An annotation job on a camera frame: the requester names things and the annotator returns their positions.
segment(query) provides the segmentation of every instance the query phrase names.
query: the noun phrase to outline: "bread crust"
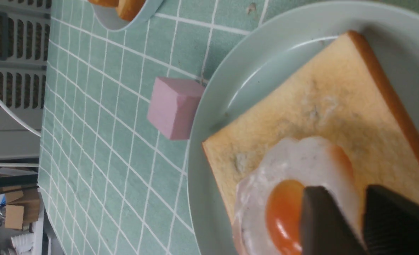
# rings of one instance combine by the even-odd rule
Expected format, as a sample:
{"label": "bread crust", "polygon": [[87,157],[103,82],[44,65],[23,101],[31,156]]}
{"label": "bread crust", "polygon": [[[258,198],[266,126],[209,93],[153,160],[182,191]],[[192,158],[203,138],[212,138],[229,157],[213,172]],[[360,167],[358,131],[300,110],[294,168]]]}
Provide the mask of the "bread crust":
{"label": "bread crust", "polygon": [[121,19],[132,21],[143,7],[145,0],[120,0],[117,13]]}
{"label": "bread crust", "polygon": [[397,93],[389,83],[389,80],[381,68],[381,64],[378,59],[375,57],[372,48],[365,37],[361,36],[357,32],[348,31],[347,35],[352,38],[352,41],[361,53],[362,58],[367,64],[368,71],[370,71],[370,74],[375,80],[379,91],[383,95],[384,101],[389,106],[390,111],[395,117],[419,162],[419,132],[414,126],[414,123],[412,123],[412,120],[410,119],[409,114],[407,113]]}
{"label": "bread crust", "polygon": [[103,7],[117,7],[119,0],[88,0],[93,5],[99,5]]}

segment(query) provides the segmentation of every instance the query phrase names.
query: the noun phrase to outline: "white cable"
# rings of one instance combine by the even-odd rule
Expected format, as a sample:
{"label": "white cable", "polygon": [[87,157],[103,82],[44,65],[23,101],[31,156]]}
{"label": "white cable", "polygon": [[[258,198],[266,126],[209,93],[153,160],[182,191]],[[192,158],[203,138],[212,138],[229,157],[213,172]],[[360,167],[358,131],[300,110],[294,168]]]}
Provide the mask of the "white cable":
{"label": "white cable", "polygon": [[0,168],[37,168],[39,164],[34,163],[0,163]]}
{"label": "white cable", "polygon": [[37,135],[38,137],[41,137],[41,133],[33,129],[31,126],[26,124],[24,121],[22,121],[17,115],[15,115],[3,102],[0,100],[0,107],[5,110],[7,114],[9,114],[15,121],[17,121],[19,124],[21,124],[24,128],[28,129],[33,134]]}

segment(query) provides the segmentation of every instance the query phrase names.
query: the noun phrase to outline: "egg white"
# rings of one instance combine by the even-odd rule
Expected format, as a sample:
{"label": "egg white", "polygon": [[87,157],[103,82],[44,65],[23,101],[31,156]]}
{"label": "egg white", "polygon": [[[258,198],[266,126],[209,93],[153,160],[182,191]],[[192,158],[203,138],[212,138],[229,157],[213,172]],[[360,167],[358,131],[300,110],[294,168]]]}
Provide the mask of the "egg white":
{"label": "egg white", "polygon": [[332,146],[321,137],[283,139],[266,153],[258,169],[238,184],[233,235],[240,254],[281,255],[266,229],[265,208],[272,189],[284,180],[325,187],[353,232],[362,239],[360,198],[353,180],[331,155]]}

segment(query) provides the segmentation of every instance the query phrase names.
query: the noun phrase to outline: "green tablecloth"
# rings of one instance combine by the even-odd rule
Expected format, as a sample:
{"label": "green tablecloth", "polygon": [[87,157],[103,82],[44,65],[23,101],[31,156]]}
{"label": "green tablecloth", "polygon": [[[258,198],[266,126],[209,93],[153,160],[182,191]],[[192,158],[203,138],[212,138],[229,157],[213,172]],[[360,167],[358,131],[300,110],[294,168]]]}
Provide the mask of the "green tablecloth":
{"label": "green tablecloth", "polygon": [[[113,33],[88,2],[53,0],[38,182],[66,254],[199,253],[188,142],[146,119],[154,78],[206,85],[250,31],[310,2],[164,0],[147,23]],[[386,2],[419,11],[419,1]]]}

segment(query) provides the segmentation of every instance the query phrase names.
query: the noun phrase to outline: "egg yolk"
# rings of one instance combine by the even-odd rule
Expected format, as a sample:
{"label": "egg yolk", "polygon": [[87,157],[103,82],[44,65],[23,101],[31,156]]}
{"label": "egg yolk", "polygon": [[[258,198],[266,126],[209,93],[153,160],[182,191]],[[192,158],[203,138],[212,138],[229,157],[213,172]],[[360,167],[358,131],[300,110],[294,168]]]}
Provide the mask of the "egg yolk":
{"label": "egg yolk", "polygon": [[272,190],[266,204],[266,227],[272,242],[283,255],[302,252],[299,224],[304,185],[285,180]]}

